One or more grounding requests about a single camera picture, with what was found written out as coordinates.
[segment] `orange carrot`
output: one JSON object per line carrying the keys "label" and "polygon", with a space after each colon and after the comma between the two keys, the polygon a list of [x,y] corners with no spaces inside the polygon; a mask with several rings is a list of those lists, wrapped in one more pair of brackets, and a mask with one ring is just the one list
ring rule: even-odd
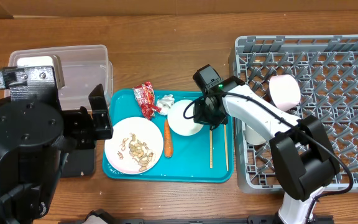
{"label": "orange carrot", "polygon": [[172,145],[171,130],[169,128],[168,120],[165,120],[165,125],[164,125],[164,152],[166,158],[172,157],[173,145]]}

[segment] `dish rack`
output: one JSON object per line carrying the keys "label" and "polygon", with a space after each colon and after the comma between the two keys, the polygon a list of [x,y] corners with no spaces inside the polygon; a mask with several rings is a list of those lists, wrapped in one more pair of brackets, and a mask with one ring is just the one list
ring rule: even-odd
{"label": "dish rack", "polygon": [[[229,56],[229,72],[265,96],[269,78],[290,74],[298,82],[301,102],[289,113],[323,122],[335,153],[350,168],[352,191],[358,192],[358,35],[243,36]],[[245,193],[278,192],[269,144],[248,144],[245,124],[236,120],[236,164],[239,188]],[[302,146],[299,152],[306,149]],[[341,172],[326,190],[346,188]]]}

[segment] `tray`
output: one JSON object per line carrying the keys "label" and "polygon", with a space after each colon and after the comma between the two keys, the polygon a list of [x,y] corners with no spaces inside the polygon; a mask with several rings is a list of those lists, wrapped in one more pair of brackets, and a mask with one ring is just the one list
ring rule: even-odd
{"label": "tray", "polygon": [[[157,99],[164,95],[173,94],[175,101],[189,99],[194,100],[201,96],[201,92],[195,91],[171,91],[155,90]],[[135,100],[133,90],[125,89],[116,92],[110,104],[110,117],[112,125],[118,121],[133,116],[142,116],[139,105]],[[156,114],[152,118],[163,133],[166,116]],[[226,170],[226,156],[224,152],[224,129],[220,125],[213,131],[213,168],[209,168],[209,126],[204,126],[194,136],[180,136],[171,130],[173,143],[173,156],[167,159],[161,156],[157,164],[143,174],[128,175],[114,169],[103,156],[103,171],[113,179],[131,180],[158,180],[175,182],[213,182],[227,181],[234,170],[234,143],[233,143],[233,119],[229,118],[227,124],[227,152],[229,171]]]}
{"label": "tray", "polygon": [[[352,172],[358,192],[358,35],[244,36],[229,57],[232,75],[264,96],[272,75],[290,74],[301,89],[301,103],[289,113],[312,114],[323,122],[335,153]],[[245,193],[281,191],[268,144],[245,141],[244,123],[236,120],[236,164]],[[341,172],[325,190],[347,187]]]}

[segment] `plate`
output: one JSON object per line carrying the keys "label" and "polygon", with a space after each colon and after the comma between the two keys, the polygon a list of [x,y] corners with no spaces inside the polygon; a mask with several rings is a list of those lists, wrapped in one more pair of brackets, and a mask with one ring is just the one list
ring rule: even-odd
{"label": "plate", "polygon": [[[168,111],[168,124],[172,130],[182,136],[191,136],[198,133],[202,124],[194,123],[194,119],[186,119],[183,117],[183,112],[186,107],[192,102],[192,100],[180,100],[173,104]],[[186,117],[194,115],[194,104],[192,104],[186,111]]]}
{"label": "plate", "polygon": [[[112,138],[104,143],[104,153],[109,163],[119,172],[141,174],[151,169],[160,159],[163,151],[163,138],[159,128],[153,122],[140,117],[126,118],[114,125],[113,130]],[[131,134],[135,135],[135,142],[131,142]],[[127,139],[127,141],[125,141],[125,149],[122,151],[123,139]],[[143,171],[139,171],[141,165],[129,154],[129,144],[136,144],[137,140],[141,144],[146,143],[149,150],[143,147],[144,153],[148,154],[150,151],[153,153],[151,161]]]}

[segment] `chopstick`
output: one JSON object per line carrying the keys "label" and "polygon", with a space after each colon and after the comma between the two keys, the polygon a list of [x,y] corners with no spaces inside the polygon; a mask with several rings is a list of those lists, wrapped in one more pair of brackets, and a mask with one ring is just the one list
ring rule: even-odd
{"label": "chopstick", "polygon": [[226,134],[226,125],[223,125],[224,128],[224,152],[226,153],[226,170],[229,171],[229,159],[227,158],[227,134]]}
{"label": "chopstick", "polygon": [[209,168],[212,169],[212,130],[209,130]]}

